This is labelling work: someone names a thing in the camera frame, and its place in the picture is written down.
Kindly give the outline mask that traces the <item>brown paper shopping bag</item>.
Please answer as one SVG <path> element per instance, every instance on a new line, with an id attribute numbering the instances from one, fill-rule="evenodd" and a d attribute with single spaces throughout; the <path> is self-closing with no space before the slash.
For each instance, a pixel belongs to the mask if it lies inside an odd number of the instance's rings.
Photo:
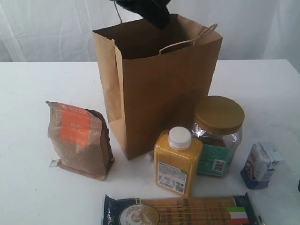
<path id="1" fill-rule="evenodd" d="M 216 27 L 170 13 L 162 30 L 141 17 L 92 32 L 108 122 L 128 159 L 162 131 L 192 125 L 221 49 Z"/>

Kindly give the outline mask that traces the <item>clear jar gold lid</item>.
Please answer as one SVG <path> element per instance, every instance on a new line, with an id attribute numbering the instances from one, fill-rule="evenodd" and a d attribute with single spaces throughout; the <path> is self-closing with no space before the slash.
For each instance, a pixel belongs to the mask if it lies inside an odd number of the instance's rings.
<path id="1" fill-rule="evenodd" d="M 203 143 L 197 173 L 224 177 L 242 141 L 242 107 L 222 96 L 201 98 L 195 106 L 192 134 Z"/>

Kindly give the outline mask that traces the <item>yellow grain bottle white cap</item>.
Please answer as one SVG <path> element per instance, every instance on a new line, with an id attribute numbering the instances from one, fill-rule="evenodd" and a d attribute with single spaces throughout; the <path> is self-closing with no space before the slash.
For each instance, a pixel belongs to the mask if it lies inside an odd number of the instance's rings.
<path id="1" fill-rule="evenodd" d="M 192 194 L 203 143 L 185 127 L 163 131 L 154 146 L 154 181 L 184 197 Z"/>

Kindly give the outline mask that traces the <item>brown coffee pouch orange label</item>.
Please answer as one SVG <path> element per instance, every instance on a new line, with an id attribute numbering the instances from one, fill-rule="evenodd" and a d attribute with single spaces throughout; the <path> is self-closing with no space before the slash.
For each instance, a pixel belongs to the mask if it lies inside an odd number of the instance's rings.
<path id="1" fill-rule="evenodd" d="M 48 137 L 60 157 L 57 166 L 79 175 L 104 180 L 115 158 L 109 128 L 95 110 L 48 101 Z"/>

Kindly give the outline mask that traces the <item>white crumpled pebble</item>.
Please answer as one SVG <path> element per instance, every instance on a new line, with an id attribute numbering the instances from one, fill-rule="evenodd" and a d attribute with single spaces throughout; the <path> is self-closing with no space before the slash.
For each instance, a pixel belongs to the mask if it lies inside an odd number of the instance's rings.
<path id="1" fill-rule="evenodd" d="M 144 158 L 145 158 L 146 161 L 148 161 L 148 162 L 153 162 L 153 160 L 154 160 L 154 157 L 153 157 L 152 154 L 146 154 Z"/>

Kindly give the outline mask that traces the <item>small white blue packet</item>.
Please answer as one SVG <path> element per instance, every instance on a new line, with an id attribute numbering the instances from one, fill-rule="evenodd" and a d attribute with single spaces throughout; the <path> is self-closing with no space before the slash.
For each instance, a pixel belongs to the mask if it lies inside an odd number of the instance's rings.
<path id="1" fill-rule="evenodd" d="M 240 174 L 249 189 L 265 189 L 276 169 L 284 161 L 273 142 L 252 145 Z"/>

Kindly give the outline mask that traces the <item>spaghetti package dark blue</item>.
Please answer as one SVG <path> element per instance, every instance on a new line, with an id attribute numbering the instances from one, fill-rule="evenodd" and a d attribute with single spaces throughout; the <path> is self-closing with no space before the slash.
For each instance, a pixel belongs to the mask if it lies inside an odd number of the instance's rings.
<path id="1" fill-rule="evenodd" d="M 105 196 L 104 225 L 262 225 L 247 194 L 226 197 L 112 199 Z"/>

